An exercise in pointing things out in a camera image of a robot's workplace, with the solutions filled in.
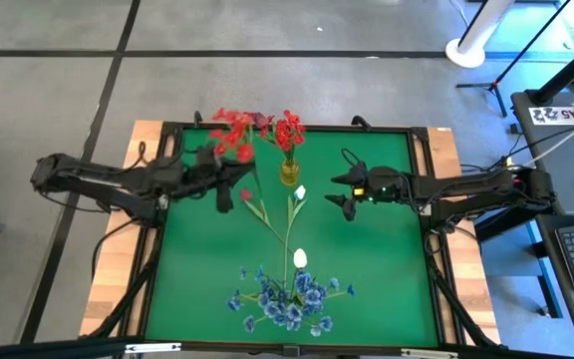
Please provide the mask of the black tripod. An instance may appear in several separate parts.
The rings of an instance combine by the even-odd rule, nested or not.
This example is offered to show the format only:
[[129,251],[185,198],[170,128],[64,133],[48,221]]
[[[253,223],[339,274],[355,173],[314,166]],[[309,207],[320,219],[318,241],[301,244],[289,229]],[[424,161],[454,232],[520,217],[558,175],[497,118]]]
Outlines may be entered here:
[[512,68],[529,52],[534,43],[543,35],[543,33],[552,25],[552,23],[561,15],[562,11],[568,6],[571,0],[563,0],[563,2],[556,8],[553,15],[546,20],[532,38],[523,46],[523,48],[512,58],[511,62],[504,68],[504,70],[497,75],[492,81],[487,83],[459,83],[454,87],[456,89],[483,89],[489,93],[496,101],[500,115],[503,118],[508,116],[507,107],[502,98],[499,86]]

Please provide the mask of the yellow glass vase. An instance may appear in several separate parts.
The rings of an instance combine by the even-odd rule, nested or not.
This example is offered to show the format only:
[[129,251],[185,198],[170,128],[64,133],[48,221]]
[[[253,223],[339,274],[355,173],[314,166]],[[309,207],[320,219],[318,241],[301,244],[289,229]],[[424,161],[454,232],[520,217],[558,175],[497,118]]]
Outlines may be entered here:
[[298,182],[300,165],[295,160],[284,160],[280,167],[280,180],[284,185],[293,186]]

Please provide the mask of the dark red tulip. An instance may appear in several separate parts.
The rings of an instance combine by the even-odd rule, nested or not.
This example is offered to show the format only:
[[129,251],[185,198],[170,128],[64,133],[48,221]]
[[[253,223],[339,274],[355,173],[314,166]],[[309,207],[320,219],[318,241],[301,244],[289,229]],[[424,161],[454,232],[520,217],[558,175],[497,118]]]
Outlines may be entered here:
[[265,116],[262,113],[253,113],[254,126],[260,130],[260,138],[265,138],[268,136],[273,123],[273,115]]

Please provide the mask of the green table mat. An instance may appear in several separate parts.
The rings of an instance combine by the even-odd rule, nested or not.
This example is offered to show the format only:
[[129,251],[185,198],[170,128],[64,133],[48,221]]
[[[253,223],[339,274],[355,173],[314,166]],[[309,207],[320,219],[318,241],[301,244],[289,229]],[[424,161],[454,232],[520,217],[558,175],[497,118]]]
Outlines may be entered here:
[[[293,194],[281,183],[281,152],[254,141],[257,171],[240,188],[264,206],[268,220],[237,202],[228,213],[213,193],[174,202],[168,210],[145,336],[149,340],[434,346],[437,343],[421,225],[407,206],[362,202],[353,220],[330,202],[349,188],[348,149],[368,166],[413,168],[403,134],[309,132],[297,149],[305,204],[288,215]],[[312,321],[289,331],[251,300],[263,271],[291,280],[292,254],[302,249],[307,271],[321,285],[340,287],[323,308],[332,329],[315,337]]]

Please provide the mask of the black table frame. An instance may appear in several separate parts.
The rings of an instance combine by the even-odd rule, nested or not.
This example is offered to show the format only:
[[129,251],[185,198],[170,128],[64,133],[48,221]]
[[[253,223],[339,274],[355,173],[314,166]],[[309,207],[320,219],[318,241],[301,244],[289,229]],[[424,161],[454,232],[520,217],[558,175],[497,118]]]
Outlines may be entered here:
[[[309,132],[334,132],[334,133],[368,133],[368,134],[403,134],[408,139],[408,144],[410,147],[410,155],[412,160],[413,168],[411,170],[415,171],[418,167],[418,159],[417,153],[418,149],[414,139],[414,133],[409,128],[387,128],[387,127],[380,127],[380,128],[372,128],[369,132],[363,131],[359,127],[354,126],[311,126],[307,129],[306,134]],[[160,245],[160,253],[158,262],[160,260],[161,255],[161,246],[162,240],[164,237],[164,231],[166,227],[167,221],[167,214],[168,209],[163,215],[163,224],[159,230],[156,231],[149,231],[149,230],[142,230],[140,231],[134,239],[134,259],[136,265],[142,265],[144,263],[145,257],[151,252],[153,246],[155,244]],[[421,225],[421,234],[426,227],[426,221],[418,216]],[[439,292],[437,286],[431,281],[431,277],[428,273],[427,265],[426,270],[428,274],[428,281],[430,285],[430,298],[432,303],[432,310],[433,310],[433,318],[435,321],[435,329],[436,329],[436,339],[437,343],[434,346],[410,346],[410,345],[402,345],[398,347],[421,347],[421,348],[431,348],[431,347],[438,347],[444,344],[466,344],[469,342],[468,335],[464,332],[462,325],[460,324],[459,320],[456,318],[454,312],[449,308],[445,298]],[[130,323],[130,331],[133,334],[141,336],[147,342],[185,342],[185,341],[174,341],[174,340],[149,340],[145,336],[145,330],[147,326],[147,320],[149,316],[149,310],[151,307],[151,297],[153,294],[153,290],[155,287],[155,278],[158,271],[158,263],[156,270],[154,272],[153,278],[147,283],[143,292],[139,295],[137,302],[133,307],[133,311],[131,314],[131,323]],[[216,342],[216,343],[235,343],[235,344],[242,344],[242,343],[254,343],[254,344],[298,344],[298,343],[256,343],[256,342]],[[312,343],[312,344],[298,344],[298,345],[329,345],[329,344],[320,344],[320,343]],[[347,345],[347,346],[380,346],[380,345]]]

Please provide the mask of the silver bracket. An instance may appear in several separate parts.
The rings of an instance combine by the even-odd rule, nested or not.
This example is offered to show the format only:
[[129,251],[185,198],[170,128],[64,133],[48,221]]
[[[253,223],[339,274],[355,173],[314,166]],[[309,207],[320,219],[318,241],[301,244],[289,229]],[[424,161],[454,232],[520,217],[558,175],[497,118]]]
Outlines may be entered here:
[[146,353],[160,353],[160,352],[176,352],[180,351],[181,348],[182,345],[178,342],[127,344],[124,353],[146,354]]
[[418,348],[402,348],[401,356],[410,357],[413,359],[459,359],[459,356],[456,352],[426,350]]

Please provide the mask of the blue flower bunch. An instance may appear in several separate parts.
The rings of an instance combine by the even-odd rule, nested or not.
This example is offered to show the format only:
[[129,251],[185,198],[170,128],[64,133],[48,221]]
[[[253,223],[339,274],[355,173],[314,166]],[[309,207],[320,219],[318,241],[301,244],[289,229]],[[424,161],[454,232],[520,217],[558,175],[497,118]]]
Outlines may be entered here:
[[297,332],[307,326],[310,335],[319,337],[334,328],[333,318],[325,313],[326,303],[341,296],[355,296],[353,284],[341,287],[340,281],[332,277],[327,284],[318,282],[310,272],[299,268],[292,279],[275,279],[260,265],[256,271],[240,268],[241,280],[252,277],[258,285],[253,293],[243,293],[240,289],[227,298],[226,306],[231,311],[240,311],[246,302],[260,308],[260,315],[248,315],[243,319],[244,331],[253,333],[256,325],[269,321],[289,332]]

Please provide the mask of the red carnation bunch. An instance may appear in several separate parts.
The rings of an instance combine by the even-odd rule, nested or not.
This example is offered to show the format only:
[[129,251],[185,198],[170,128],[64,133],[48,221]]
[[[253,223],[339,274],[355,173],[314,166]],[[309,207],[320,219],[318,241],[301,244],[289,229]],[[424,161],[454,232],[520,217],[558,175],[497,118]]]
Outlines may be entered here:
[[296,149],[305,142],[306,127],[300,117],[285,110],[281,119],[266,127],[264,139],[278,148],[288,163],[295,161]]

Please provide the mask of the white pole with round base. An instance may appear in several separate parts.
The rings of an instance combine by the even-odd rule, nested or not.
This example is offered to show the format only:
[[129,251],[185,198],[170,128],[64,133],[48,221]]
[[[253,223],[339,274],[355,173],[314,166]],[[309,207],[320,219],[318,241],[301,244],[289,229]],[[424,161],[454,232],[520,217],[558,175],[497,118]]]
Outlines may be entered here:
[[515,0],[484,0],[460,38],[445,46],[447,58],[463,68],[477,68],[485,61],[484,46]]

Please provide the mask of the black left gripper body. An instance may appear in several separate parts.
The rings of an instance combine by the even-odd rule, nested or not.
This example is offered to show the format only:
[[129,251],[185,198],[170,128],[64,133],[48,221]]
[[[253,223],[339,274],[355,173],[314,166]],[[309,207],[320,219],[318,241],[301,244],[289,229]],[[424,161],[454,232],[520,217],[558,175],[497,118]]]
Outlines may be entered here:
[[220,184],[228,184],[223,168],[191,167],[181,176],[181,196],[202,196]]

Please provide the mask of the white paper label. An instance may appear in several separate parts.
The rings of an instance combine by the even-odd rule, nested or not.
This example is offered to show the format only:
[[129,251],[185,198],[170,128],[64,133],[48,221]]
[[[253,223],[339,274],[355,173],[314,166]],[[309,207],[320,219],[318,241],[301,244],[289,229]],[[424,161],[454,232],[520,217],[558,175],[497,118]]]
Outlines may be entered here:
[[574,126],[574,107],[534,107],[528,113],[535,126]]

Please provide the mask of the black diagonal strut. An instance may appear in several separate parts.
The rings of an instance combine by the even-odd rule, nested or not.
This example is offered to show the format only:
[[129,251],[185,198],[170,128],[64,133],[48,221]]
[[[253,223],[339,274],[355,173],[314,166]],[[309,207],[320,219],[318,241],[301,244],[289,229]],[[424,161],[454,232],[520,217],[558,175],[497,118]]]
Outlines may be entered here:
[[149,254],[148,260],[139,272],[136,279],[128,286],[126,293],[102,323],[86,337],[109,338],[117,326],[121,326],[124,317],[132,310],[137,295],[144,285],[153,278],[160,253],[160,245],[155,244]]
[[432,282],[438,287],[442,295],[445,297],[451,310],[454,312],[456,318],[463,326],[464,330],[469,334],[473,343],[478,347],[484,348],[502,348],[486,336],[481,328],[473,321],[472,317],[468,314],[463,304],[459,301],[455,291],[448,285],[444,279],[441,271],[437,267],[434,257],[431,253],[427,254],[427,263],[429,275]]

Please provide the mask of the black desk with label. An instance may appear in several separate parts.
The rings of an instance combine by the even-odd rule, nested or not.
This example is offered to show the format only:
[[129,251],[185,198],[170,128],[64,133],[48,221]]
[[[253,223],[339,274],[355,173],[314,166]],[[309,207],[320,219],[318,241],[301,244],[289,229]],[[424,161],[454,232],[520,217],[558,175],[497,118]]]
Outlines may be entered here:
[[534,107],[574,107],[574,93],[561,93],[547,106],[532,104],[524,92],[512,94],[511,101],[535,158],[533,165],[551,176],[555,211],[574,215],[574,126],[535,126],[528,113]]

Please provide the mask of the black slanted pole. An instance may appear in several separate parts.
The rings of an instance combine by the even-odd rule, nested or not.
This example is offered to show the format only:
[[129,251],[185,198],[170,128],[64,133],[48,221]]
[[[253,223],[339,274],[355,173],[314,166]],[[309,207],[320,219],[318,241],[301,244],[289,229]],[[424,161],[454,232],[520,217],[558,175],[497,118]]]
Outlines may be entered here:
[[538,90],[526,90],[534,105],[549,105],[553,98],[574,81],[574,59]]

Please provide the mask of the red broad-petal blossom spray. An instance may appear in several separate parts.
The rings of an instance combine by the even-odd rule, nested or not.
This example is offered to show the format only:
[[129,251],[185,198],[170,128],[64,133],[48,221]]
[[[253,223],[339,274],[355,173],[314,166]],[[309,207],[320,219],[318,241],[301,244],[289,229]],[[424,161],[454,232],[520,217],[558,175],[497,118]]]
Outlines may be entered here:
[[238,162],[249,164],[255,156],[252,142],[256,115],[219,108],[212,119],[227,125],[226,130],[217,129],[210,132],[209,137],[216,140],[215,155],[223,158],[228,154],[233,154]]

